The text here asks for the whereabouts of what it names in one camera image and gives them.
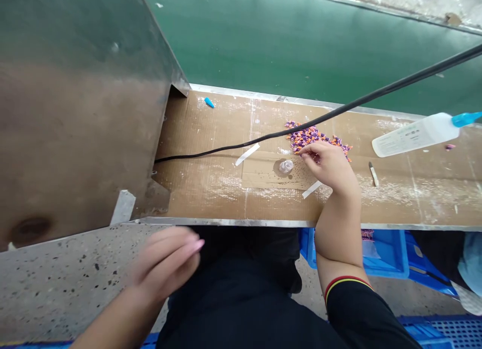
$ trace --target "green panel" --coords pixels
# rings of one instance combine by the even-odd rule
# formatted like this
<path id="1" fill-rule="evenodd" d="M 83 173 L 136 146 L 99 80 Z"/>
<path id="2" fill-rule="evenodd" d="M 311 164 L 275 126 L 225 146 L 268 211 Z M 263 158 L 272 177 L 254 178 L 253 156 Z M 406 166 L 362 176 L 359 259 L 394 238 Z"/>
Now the green panel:
<path id="1" fill-rule="evenodd" d="M 326 0 L 148 3 L 190 82 L 337 103 L 482 43 L 478 35 Z M 478 57 L 367 106 L 480 110 L 481 72 Z"/>

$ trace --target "blue bottle nozzle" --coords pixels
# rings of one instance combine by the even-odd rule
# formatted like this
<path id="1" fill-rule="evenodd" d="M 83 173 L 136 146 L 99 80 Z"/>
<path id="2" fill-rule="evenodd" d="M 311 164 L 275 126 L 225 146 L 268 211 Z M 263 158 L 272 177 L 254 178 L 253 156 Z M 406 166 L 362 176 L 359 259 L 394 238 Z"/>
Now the blue bottle nozzle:
<path id="1" fill-rule="evenodd" d="M 468 126 L 474 123 L 477 119 L 482 117 L 482 112 L 477 113 L 462 113 L 452 117 L 452 123 L 456 127 Z"/>

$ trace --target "fingernail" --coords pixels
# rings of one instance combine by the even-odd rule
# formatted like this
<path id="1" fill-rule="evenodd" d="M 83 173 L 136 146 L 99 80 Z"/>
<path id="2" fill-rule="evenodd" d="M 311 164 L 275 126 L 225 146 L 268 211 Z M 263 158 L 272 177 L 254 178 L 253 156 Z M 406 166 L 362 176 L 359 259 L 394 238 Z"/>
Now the fingernail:
<path id="1" fill-rule="evenodd" d="M 193 252 L 197 252 L 199 251 L 203 246 L 204 246 L 204 243 L 205 241 L 204 240 L 199 240 L 197 241 L 195 244 L 194 244 L 194 247 L 193 247 Z"/>

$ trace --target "red and yellow stripe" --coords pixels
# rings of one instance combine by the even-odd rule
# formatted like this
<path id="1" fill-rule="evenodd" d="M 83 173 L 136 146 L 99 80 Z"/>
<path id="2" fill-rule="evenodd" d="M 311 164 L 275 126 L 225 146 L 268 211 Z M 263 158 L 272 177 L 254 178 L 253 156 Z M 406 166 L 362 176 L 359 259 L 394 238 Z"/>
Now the red and yellow stripe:
<path id="1" fill-rule="evenodd" d="M 346 281 L 354 281 L 354 282 L 359 282 L 361 284 L 364 284 L 366 286 L 368 286 L 370 289 L 373 290 L 373 287 L 370 286 L 369 283 L 367 283 L 366 281 L 358 278 L 358 277 L 355 277 L 355 276 L 340 276 L 340 277 L 337 277 L 336 279 L 333 279 L 329 284 L 328 286 L 326 287 L 326 291 L 325 291 L 325 305 L 328 304 L 328 295 L 330 294 L 330 291 L 331 289 L 333 289 L 337 284 L 339 283 L 342 283 L 342 282 L 346 282 Z"/>

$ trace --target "tape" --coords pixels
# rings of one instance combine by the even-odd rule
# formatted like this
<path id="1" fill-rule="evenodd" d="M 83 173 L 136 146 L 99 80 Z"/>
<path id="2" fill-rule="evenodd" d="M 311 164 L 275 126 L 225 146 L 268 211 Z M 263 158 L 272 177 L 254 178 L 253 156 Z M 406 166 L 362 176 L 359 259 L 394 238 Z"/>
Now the tape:
<path id="1" fill-rule="evenodd" d="M 249 148 L 246 152 L 244 152 L 241 157 L 239 157 L 235 163 L 236 166 L 239 166 L 246 158 L 248 158 L 255 150 L 260 147 L 259 143 L 256 143 L 254 146 Z"/>
<path id="2" fill-rule="evenodd" d="M 136 197 L 132 193 L 127 190 L 120 191 L 110 225 L 130 221 L 135 202 Z"/>
<path id="3" fill-rule="evenodd" d="M 306 199 L 310 194 L 312 194 L 319 186 L 321 186 L 320 181 L 316 181 L 313 183 L 310 188 L 308 188 L 306 191 L 303 192 L 303 199 Z"/>

